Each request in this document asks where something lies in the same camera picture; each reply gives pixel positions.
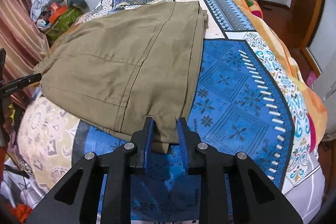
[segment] wooden door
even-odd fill
[[[298,61],[307,59],[317,76],[320,74],[319,69],[307,47],[317,30],[323,5],[324,0],[292,0],[290,7],[292,19],[288,23],[291,39],[287,47],[291,55]]]

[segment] blue patterned blanket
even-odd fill
[[[191,0],[101,0],[85,20],[161,1]],[[302,134],[302,127],[293,124],[296,112],[289,105],[300,109],[302,96],[291,93],[291,80],[232,0],[198,1],[208,11],[209,29],[188,125],[220,152],[245,151],[283,189],[284,183],[292,183],[285,178],[293,136],[300,130]],[[287,81],[290,99],[285,99],[280,81]],[[72,164],[86,152],[101,155],[123,143],[81,121]],[[179,146],[171,145],[167,155],[153,153],[148,164],[148,175],[131,180],[132,219],[198,219],[200,178],[185,174]]]

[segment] pink object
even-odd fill
[[[309,149],[309,153],[311,153],[315,149],[315,145],[316,145],[316,132],[315,132],[315,126],[314,126],[313,120],[310,117],[309,113],[307,113],[307,116],[308,116],[309,127],[310,127],[310,149]]]
[[[253,15],[257,16],[257,17],[263,18],[263,17],[261,16],[261,12],[259,12],[259,11],[251,11],[251,13],[252,13]]]
[[[316,81],[317,77],[315,72],[311,71],[308,75],[308,78],[306,80],[306,85],[311,88],[312,84]]]

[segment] clothing pile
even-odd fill
[[[42,92],[127,141],[152,116],[159,142],[154,147],[167,152],[169,143],[179,142],[176,117],[187,117],[191,109],[207,20],[199,3],[190,1],[144,5],[86,22],[44,64]]]
[[[88,8],[85,0],[35,0],[30,17],[40,30],[45,31],[71,6],[81,10]]]

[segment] orange cloth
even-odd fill
[[[5,163],[5,158],[6,158],[6,147],[0,147],[0,182],[2,181],[3,178],[3,165]]]
[[[309,87],[307,87],[303,81],[300,69],[296,61],[291,57],[286,45],[261,18],[252,14],[252,11],[254,10],[260,11],[262,13],[259,5],[253,1],[255,5],[248,7],[245,0],[233,1],[250,20],[253,27],[267,43],[276,59],[291,77],[293,82],[299,87],[307,107],[307,112],[312,118],[312,122],[315,127],[315,147],[317,147],[323,138],[327,126],[327,110],[324,107],[322,101]]]
[[[24,224],[28,216],[30,215],[32,208],[24,204],[17,205],[17,208],[13,208],[10,204],[7,204],[9,211],[12,215],[15,216],[20,223]]]

